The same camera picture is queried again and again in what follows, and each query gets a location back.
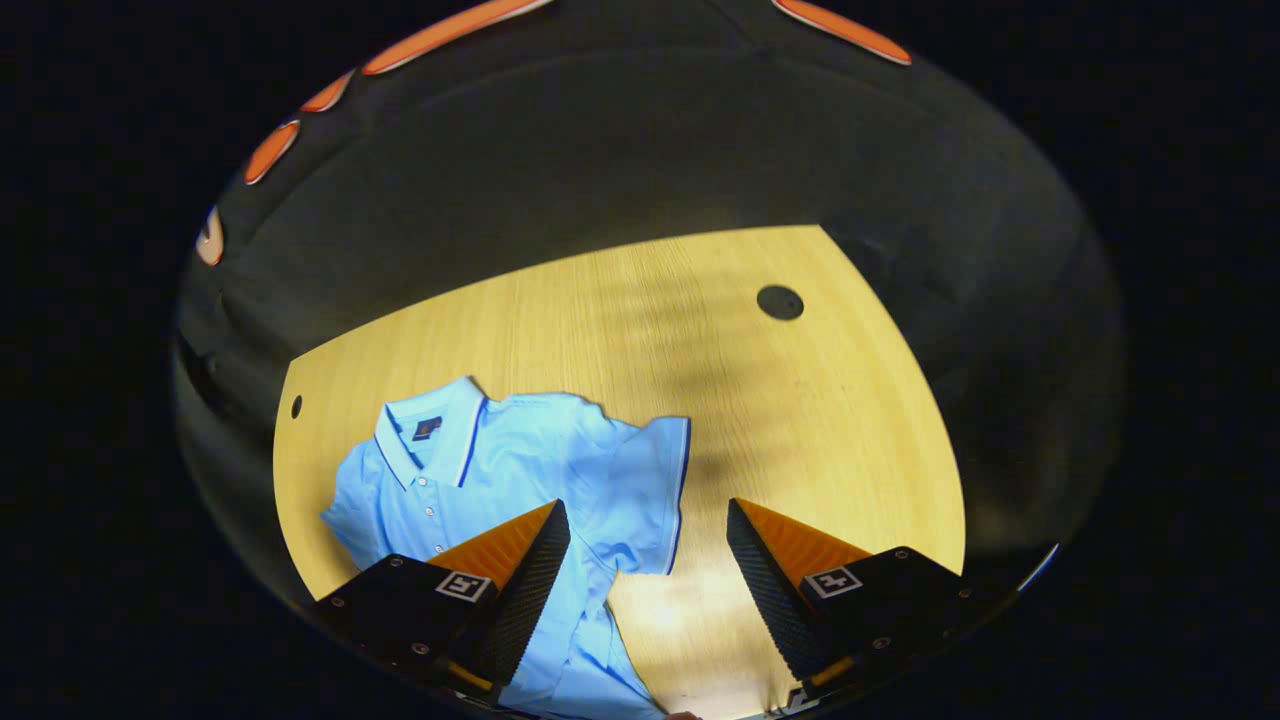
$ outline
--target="shirt sleeve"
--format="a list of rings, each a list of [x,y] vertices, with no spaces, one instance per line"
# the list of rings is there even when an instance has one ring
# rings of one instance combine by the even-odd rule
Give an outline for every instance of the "shirt sleeve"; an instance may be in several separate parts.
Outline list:
[[[571,528],[617,571],[669,574],[680,541],[689,419],[657,418],[635,428],[568,397],[564,500]]]
[[[333,505],[320,514],[360,570],[390,555],[378,525],[376,478],[365,471],[367,450],[369,443],[361,443],[347,454],[338,466]]]

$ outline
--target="wooden table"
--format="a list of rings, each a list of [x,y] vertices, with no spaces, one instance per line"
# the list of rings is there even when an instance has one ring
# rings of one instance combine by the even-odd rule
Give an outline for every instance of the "wooden table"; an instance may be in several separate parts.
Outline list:
[[[790,287],[804,313],[756,305]],[[964,505],[933,396],[876,295],[817,225],[644,242],[490,278],[353,329],[293,360],[275,429],[275,498],[316,597],[356,575],[321,521],[343,456],[384,402],[471,375],[492,398],[571,392],[644,425],[692,419],[669,577],[609,593],[631,660],[668,711],[758,715],[797,687],[724,541],[730,497],[869,552],[964,560]],[[298,416],[292,418],[301,396]]]

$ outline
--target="polo shirt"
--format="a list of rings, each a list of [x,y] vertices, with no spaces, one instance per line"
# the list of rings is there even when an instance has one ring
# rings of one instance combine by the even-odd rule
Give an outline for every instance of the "polo shirt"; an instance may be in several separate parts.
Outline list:
[[[570,544],[499,702],[566,719],[664,716],[604,601],[617,573],[675,565],[687,418],[636,428],[568,393],[492,401],[462,377],[388,402],[372,436],[342,461],[321,514],[357,568],[393,552],[426,561],[563,500]]]

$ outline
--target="black textured rubber pad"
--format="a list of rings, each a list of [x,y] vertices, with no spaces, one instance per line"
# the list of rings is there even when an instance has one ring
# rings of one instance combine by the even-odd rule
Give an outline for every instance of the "black textured rubber pad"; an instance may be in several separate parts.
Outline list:
[[[828,652],[819,642],[804,598],[787,582],[750,519],[735,501],[728,502],[728,546],[737,568],[751,591],[751,600],[764,618],[773,644],[787,669],[804,679],[829,665]]]
[[[494,683],[511,684],[534,626],[543,615],[568,541],[564,502],[557,501],[529,553],[498,596],[493,624],[480,634],[470,664],[463,662],[463,666]]]

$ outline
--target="shirt collar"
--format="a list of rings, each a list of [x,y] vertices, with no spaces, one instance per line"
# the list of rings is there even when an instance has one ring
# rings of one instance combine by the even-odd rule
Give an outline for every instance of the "shirt collar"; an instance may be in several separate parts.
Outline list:
[[[485,400],[484,393],[463,375],[426,395],[383,406],[374,427],[374,441],[383,451],[383,457],[387,459],[387,465],[401,487],[408,489],[419,478],[454,487],[462,484],[462,475],[475,441],[476,421],[480,419],[480,409],[484,407]],[[434,447],[425,468],[401,441],[398,421],[398,418],[424,413],[436,413],[442,419],[440,438],[433,441]]]

